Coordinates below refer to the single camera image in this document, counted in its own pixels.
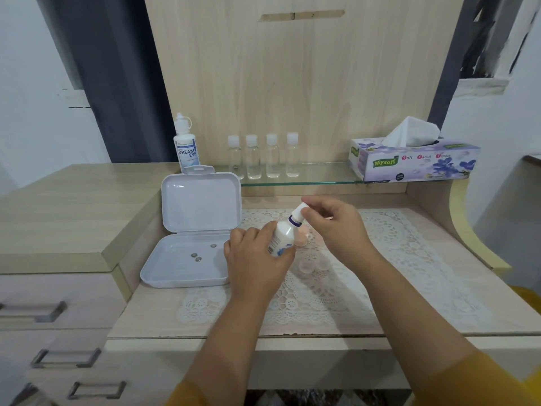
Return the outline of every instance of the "tissue box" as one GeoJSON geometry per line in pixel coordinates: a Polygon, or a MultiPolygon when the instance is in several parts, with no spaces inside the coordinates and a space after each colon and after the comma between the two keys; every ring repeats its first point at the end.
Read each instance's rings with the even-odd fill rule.
{"type": "Polygon", "coordinates": [[[475,145],[444,138],[404,148],[385,147],[382,140],[351,140],[349,167],[366,183],[468,178],[480,152],[475,145]]]}

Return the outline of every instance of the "white bottle cap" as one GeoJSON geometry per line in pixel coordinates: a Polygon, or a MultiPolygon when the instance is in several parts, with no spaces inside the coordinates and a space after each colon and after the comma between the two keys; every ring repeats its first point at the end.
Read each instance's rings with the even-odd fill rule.
{"type": "Polygon", "coordinates": [[[267,145],[278,145],[278,134],[267,134],[267,145]]]}
{"type": "Polygon", "coordinates": [[[175,120],[175,131],[176,134],[189,134],[190,128],[192,127],[192,120],[190,118],[183,116],[180,112],[176,113],[175,120]]]}
{"type": "Polygon", "coordinates": [[[228,135],[227,143],[230,148],[240,148],[240,140],[238,135],[228,135]]]}
{"type": "Polygon", "coordinates": [[[297,133],[287,133],[287,144],[288,145],[297,145],[299,143],[299,134],[297,133]]]}
{"type": "Polygon", "coordinates": [[[257,135],[247,135],[246,136],[246,145],[249,147],[258,146],[258,136],[257,135]]]}
{"type": "Polygon", "coordinates": [[[301,209],[303,208],[309,208],[308,204],[303,202],[301,205],[297,206],[293,212],[291,212],[291,218],[295,221],[295,222],[298,222],[298,223],[303,223],[304,222],[304,217],[302,216],[301,214],[301,209]]]}

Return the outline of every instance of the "white lace placemat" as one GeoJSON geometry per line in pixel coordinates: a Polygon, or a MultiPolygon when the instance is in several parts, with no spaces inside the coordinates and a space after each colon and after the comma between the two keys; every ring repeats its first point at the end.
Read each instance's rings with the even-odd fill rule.
{"type": "MultiPolygon", "coordinates": [[[[443,262],[400,210],[363,209],[359,212],[375,247],[453,326],[470,329],[490,320],[488,308],[443,262]]],[[[290,213],[289,209],[244,210],[240,227],[261,228],[270,220],[287,219],[290,213]]],[[[188,288],[177,318],[181,323],[212,323],[228,298],[227,285],[188,288]]],[[[264,325],[291,323],[330,324],[337,329],[377,324],[362,283],[325,246],[315,243],[312,232],[307,246],[297,251],[264,320],[264,325]]]]}

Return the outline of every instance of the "person's left hand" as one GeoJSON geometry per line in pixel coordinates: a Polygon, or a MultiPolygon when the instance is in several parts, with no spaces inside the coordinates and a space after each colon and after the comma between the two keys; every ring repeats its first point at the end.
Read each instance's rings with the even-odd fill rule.
{"type": "Polygon", "coordinates": [[[276,228],[268,222],[261,230],[234,229],[223,245],[231,282],[231,299],[246,304],[261,304],[267,309],[295,259],[295,247],[274,258],[267,248],[276,228]]]}

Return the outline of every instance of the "glass shelf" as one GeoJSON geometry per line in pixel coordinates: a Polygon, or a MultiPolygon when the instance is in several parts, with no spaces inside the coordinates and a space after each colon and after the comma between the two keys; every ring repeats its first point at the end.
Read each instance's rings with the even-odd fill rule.
{"type": "MultiPolygon", "coordinates": [[[[214,167],[217,172],[228,171],[227,166],[214,167]]],[[[297,177],[286,175],[285,165],[280,166],[280,176],[269,178],[265,175],[265,165],[261,165],[261,178],[258,180],[241,179],[241,187],[271,187],[287,185],[330,185],[362,184],[362,179],[348,167],[347,162],[307,163],[300,165],[297,177]]]]}

